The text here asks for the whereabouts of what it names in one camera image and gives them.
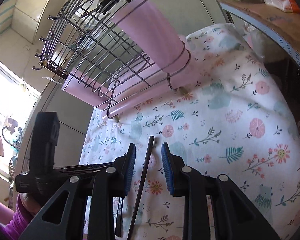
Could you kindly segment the person's left hand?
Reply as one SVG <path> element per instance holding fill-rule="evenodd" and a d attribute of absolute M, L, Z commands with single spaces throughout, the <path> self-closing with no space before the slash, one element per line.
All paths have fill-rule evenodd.
<path fill-rule="evenodd" d="M 32 215 L 35 216 L 42 206 L 29 193 L 19 193 L 19 198 L 23 207 Z"/>

